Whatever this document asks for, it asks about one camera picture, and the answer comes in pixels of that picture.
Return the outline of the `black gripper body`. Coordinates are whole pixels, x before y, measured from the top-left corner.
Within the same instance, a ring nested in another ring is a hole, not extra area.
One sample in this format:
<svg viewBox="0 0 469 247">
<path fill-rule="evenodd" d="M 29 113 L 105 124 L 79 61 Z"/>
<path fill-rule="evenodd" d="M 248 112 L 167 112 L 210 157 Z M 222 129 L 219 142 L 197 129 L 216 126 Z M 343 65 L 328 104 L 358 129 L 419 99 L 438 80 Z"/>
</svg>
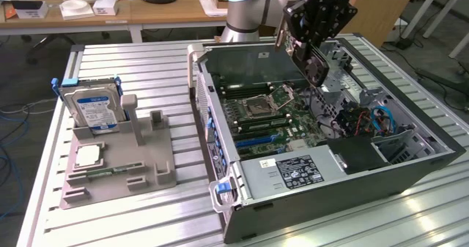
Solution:
<svg viewBox="0 0 469 247">
<path fill-rule="evenodd" d="M 322 28 L 326 23 L 331 7 L 334 5 L 347 5 L 350 0 L 308 0 L 311 2 L 307 9 L 307 26 L 310 28 L 310 37 L 312 43 L 320 43 L 322 40 Z"/>
</svg>

